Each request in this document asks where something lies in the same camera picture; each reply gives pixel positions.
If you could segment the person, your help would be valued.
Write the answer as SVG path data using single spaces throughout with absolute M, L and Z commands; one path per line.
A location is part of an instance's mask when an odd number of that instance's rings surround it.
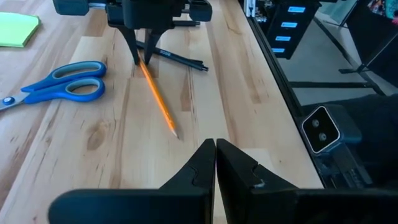
M 398 0 L 370 0 L 367 7 L 372 13 L 388 18 L 398 26 Z

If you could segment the orange wooden pencil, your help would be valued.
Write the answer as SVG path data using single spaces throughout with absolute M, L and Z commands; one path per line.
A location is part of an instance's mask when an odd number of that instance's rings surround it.
M 152 75 L 150 74 L 149 69 L 147 68 L 146 64 L 143 62 L 142 59 L 140 59 L 140 61 L 139 61 L 139 66 L 147 80 L 147 83 L 148 83 L 149 88 L 155 98 L 155 101 L 157 102 L 157 105 L 164 116 L 167 126 L 169 127 L 171 133 L 178 139 L 179 136 L 177 134 L 177 128 L 176 128 L 175 122 L 169 112 L 167 105 L 164 102 L 164 99 L 163 99 L 154 79 L 152 78 Z

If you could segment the black aluminium table frame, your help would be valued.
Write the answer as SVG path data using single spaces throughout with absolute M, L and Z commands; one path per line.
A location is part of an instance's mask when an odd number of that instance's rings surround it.
M 243 12 L 239 0 L 234 0 L 234 18 L 242 32 L 247 62 L 243 73 L 254 80 L 260 103 L 254 105 L 257 118 L 252 135 L 257 146 L 265 150 L 265 167 L 304 189 L 322 189 L 321 178 L 313 164 L 297 127 L 301 114 L 292 90 L 284 80 L 284 73 L 268 41 L 254 30 L 255 23 Z

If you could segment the blue handled scissors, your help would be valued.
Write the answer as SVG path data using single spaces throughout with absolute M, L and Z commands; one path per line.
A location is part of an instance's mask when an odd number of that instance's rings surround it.
M 106 65 L 99 61 L 82 61 L 56 68 L 43 80 L 21 88 L 18 95 L 0 99 L 0 111 L 13 106 L 35 104 L 57 98 L 77 102 L 98 99 L 105 92 L 102 77 Z

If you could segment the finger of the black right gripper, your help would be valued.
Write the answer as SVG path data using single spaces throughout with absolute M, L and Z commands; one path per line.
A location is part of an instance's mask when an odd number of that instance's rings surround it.
M 162 35 L 161 29 L 146 29 L 144 42 L 144 62 L 148 64 Z
M 124 26 L 118 27 L 118 30 L 120 33 L 122 33 L 125 41 L 128 44 L 129 50 L 131 51 L 132 57 L 134 59 L 134 64 L 139 65 L 140 63 L 140 58 L 137 50 L 137 45 L 136 45 L 136 33 L 134 29 L 129 29 Z

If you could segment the silver metal bracket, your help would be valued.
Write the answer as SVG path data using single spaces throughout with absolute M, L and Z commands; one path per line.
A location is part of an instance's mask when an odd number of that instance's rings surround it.
M 246 17 L 256 16 L 256 0 L 244 0 L 244 13 Z

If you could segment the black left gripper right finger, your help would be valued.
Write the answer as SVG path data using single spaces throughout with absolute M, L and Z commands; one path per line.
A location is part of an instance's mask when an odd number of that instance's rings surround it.
M 216 147 L 228 224 L 398 224 L 398 191 L 300 189 L 227 140 Z

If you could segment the green sticky note pad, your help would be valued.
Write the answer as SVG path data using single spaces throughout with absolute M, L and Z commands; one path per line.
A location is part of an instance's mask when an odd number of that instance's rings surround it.
M 40 24 L 35 15 L 0 12 L 0 47 L 25 47 Z

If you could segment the black control box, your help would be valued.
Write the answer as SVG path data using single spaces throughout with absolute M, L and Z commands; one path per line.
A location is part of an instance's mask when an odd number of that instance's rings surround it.
M 275 0 L 264 34 L 277 58 L 293 56 L 320 6 L 313 0 Z

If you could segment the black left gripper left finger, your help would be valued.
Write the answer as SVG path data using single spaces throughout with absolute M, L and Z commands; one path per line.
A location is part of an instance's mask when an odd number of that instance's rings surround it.
M 213 224 L 216 145 L 206 139 L 158 189 L 76 189 L 49 206 L 50 224 Z

